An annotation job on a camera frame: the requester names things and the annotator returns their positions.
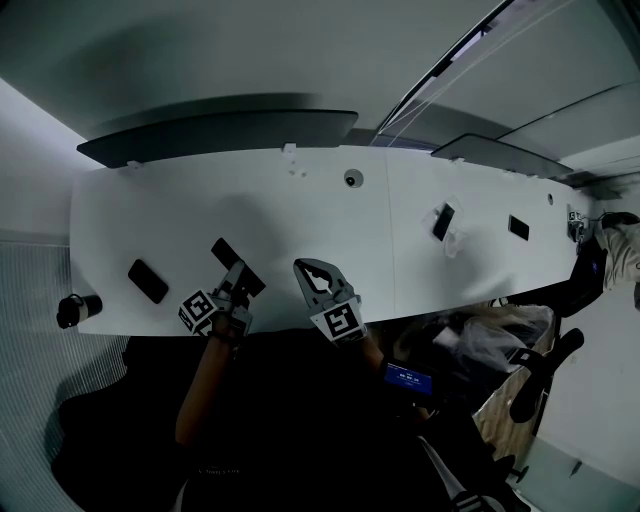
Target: person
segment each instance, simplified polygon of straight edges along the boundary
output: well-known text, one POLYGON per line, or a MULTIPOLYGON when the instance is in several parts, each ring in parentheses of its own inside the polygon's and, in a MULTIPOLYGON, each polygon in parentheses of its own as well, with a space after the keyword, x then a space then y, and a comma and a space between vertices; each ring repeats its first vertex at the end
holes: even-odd
POLYGON ((387 395, 370 336, 240 338, 219 315, 208 340, 132 338, 125 355, 127 382, 60 408, 53 472, 87 511, 515 510, 469 413, 387 395))
POLYGON ((548 306, 567 318, 622 282, 636 283, 633 300, 640 310, 640 218, 626 212, 606 213, 598 219, 593 237, 580 248, 567 281, 512 295, 508 302, 548 306))

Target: blue screen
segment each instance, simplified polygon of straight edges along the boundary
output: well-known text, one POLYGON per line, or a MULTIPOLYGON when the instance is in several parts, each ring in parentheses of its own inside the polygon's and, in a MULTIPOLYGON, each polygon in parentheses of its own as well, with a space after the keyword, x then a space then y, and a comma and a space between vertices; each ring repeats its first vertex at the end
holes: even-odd
POLYGON ((400 368, 395 364, 388 364, 384 380, 390 384, 401 386, 411 391, 431 395, 431 377, 423 373, 400 368))

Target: white tabletop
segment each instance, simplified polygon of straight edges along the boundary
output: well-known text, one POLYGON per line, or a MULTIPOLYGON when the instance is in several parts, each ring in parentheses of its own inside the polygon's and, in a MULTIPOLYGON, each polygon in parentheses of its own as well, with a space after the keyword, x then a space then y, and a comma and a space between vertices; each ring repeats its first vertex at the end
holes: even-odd
POLYGON ((180 302, 226 272, 210 252, 220 237, 267 285, 251 303, 252 332, 311 326, 292 271, 300 257, 337 265, 362 296, 365 321, 526 291, 571 273, 568 203, 589 207, 555 182, 399 149, 239 151, 94 171, 74 188, 72 279, 104 310, 78 328, 186 335, 180 302), (361 188, 345 185, 351 168, 363 173, 361 188), (451 196, 467 234, 454 259, 422 222, 451 196), (509 214, 529 224, 529 242, 508 232, 509 214), (127 277, 138 258, 169 286, 159 305, 127 277))

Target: small display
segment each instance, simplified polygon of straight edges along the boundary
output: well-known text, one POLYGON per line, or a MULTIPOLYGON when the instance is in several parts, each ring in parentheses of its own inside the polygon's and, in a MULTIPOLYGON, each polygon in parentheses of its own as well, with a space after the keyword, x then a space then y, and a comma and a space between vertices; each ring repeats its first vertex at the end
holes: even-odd
POLYGON ((387 364, 384 380, 389 384, 401 386, 410 391, 431 395, 431 377, 413 370, 407 370, 395 364, 387 364))
POLYGON ((445 204, 442 212, 438 215, 438 220, 436 221, 436 225, 433 226, 433 236, 435 236, 441 242, 444 240, 444 236, 447 234, 447 229, 449 229, 449 224, 451 224, 451 219, 453 219, 453 214, 456 211, 449 206, 449 204, 445 204))
POLYGON ((153 270, 147 267, 142 260, 136 260, 131 266, 129 279, 156 304, 159 304, 169 291, 166 283, 153 270))
POLYGON ((529 240, 529 226, 513 215, 509 215, 509 231, 524 240, 529 240))

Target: black smartphone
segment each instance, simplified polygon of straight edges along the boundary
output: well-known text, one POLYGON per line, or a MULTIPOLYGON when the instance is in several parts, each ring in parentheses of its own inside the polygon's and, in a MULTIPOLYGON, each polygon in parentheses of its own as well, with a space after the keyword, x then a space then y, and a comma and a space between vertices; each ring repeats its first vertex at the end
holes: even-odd
POLYGON ((166 283, 160 279, 142 260, 136 260, 129 270, 129 279, 140 288, 152 302, 160 304, 160 301, 169 291, 166 283))
POLYGON ((441 242, 444 240, 444 236, 447 234, 447 229, 449 229, 449 224, 451 224, 451 219, 453 219, 454 213, 456 213, 456 211, 451 208, 448 203, 445 203, 442 212, 440 212, 440 215, 438 215, 436 225, 433 226, 433 236, 435 236, 441 242))
POLYGON ((524 240, 529 240, 529 226, 513 215, 509 215, 509 231, 524 240))

